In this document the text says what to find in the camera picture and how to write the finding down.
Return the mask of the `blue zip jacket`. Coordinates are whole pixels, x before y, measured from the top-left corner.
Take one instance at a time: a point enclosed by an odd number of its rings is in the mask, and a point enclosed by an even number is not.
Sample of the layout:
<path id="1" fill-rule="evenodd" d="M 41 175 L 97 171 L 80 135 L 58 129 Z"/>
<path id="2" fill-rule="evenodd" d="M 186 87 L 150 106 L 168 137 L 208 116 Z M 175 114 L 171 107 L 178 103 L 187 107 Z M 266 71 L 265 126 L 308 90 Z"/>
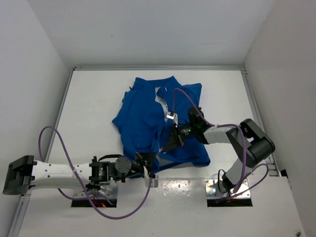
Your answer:
<path id="1" fill-rule="evenodd" d="M 187 111 L 199 105 L 201 91 L 201 83 L 181 85 L 174 76 L 156 80 L 136 78 L 112 121 L 120 133 L 124 156 L 133 160 L 137 152 L 155 152 L 154 172 L 184 163 L 208 166 L 211 160 L 207 150 L 194 137 L 187 138 L 182 147 L 162 152 L 173 124 L 166 113 L 174 111 L 181 122 L 188 121 Z"/>

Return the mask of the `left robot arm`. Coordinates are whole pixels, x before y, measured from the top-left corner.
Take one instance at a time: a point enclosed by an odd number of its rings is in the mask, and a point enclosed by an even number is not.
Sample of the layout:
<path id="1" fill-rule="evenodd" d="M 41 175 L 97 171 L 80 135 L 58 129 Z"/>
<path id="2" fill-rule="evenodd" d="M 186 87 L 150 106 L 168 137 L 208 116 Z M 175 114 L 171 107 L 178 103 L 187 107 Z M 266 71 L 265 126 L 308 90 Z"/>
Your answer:
<path id="1" fill-rule="evenodd" d="M 140 175 L 145 186 L 156 188 L 158 176 L 153 171 L 155 153 L 137 153 L 134 160 L 123 155 L 94 157 L 82 164 L 51 164 L 23 156 L 8 166 L 4 195 L 24 195 L 30 189 L 86 189 L 98 190 L 111 182 L 124 183 L 127 178 Z"/>

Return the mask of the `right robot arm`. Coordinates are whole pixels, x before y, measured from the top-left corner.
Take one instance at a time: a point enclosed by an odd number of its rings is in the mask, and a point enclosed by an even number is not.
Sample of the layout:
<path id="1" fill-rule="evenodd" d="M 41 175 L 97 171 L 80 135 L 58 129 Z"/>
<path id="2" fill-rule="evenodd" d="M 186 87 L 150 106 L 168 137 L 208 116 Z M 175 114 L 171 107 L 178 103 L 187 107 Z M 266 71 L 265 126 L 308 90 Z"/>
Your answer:
<path id="1" fill-rule="evenodd" d="M 166 118 L 172 120 L 173 124 L 170 126 L 169 137 L 162 152 L 167 153 L 183 147 L 191 138 L 203 145 L 231 144 L 237 154 L 237 160 L 221 178 L 218 178 L 217 190 L 222 194 L 236 193 L 248 174 L 251 174 L 257 165 L 276 149 L 267 134 L 249 118 L 239 125 L 211 125 L 206 121 L 199 107 L 189 108 L 188 116 L 189 121 L 179 125 L 176 113 L 166 114 Z"/>

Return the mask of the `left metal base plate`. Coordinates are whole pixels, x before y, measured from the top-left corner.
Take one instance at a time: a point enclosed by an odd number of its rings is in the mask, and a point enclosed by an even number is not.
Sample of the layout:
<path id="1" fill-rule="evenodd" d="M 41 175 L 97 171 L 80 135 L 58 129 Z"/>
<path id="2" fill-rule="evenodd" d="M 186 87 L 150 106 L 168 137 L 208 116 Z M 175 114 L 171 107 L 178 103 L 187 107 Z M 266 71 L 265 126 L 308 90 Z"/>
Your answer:
<path id="1" fill-rule="evenodd" d="M 93 198 L 99 197 L 105 199 L 117 199 L 118 196 L 118 183 L 115 181 L 111 181 L 108 185 L 100 186 L 100 189 L 92 189 L 88 191 L 89 195 Z M 73 195 L 74 198 L 85 198 L 86 195 L 84 191 L 74 190 Z"/>

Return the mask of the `metal base plate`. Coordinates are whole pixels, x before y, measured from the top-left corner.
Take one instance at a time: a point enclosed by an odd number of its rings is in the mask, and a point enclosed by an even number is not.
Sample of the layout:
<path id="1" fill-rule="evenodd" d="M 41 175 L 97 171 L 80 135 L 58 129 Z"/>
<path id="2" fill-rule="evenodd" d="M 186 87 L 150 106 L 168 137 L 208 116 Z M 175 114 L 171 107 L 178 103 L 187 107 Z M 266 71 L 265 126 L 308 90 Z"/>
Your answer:
<path id="1" fill-rule="evenodd" d="M 236 193 L 233 193 L 233 189 L 230 190 L 230 193 L 228 192 L 220 192 L 218 188 L 218 179 L 205 179 L 205 191 L 206 191 L 206 197 L 210 200 L 216 200 L 221 198 L 237 198 L 237 199 L 249 199 L 251 198 L 251 193 L 248 185 L 248 181 L 244 180 L 244 182 L 241 184 L 239 190 Z"/>
<path id="2" fill-rule="evenodd" d="M 111 181 L 108 185 L 100 186 L 100 189 L 92 189 L 88 191 L 89 195 L 93 198 L 99 197 L 105 199 L 117 199 L 118 196 L 118 183 L 115 181 Z M 74 190 L 73 195 L 74 198 L 85 198 L 86 195 L 84 191 Z"/>

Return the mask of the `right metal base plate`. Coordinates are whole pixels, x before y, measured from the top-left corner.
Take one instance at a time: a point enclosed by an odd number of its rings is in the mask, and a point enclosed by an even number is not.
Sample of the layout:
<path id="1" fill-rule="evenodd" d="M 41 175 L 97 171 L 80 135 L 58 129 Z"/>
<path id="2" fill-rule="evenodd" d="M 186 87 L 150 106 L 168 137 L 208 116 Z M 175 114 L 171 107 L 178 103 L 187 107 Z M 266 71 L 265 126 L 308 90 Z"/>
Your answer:
<path id="1" fill-rule="evenodd" d="M 236 193 L 233 193 L 233 189 L 230 190 L 230 193 L 228 192 L 220 192 L 218 188 L 218 179 L 205 179 L 205 191 L 206 191 L 206 197 L 210 200 L 216 200 L 221 198 L 237 198 L 237 199 L 249 199 L 251 198 L 251 193 L 248 185 L 248 181 L 244 180 L 244 182 L 241 184 L 239 190 Z"/>

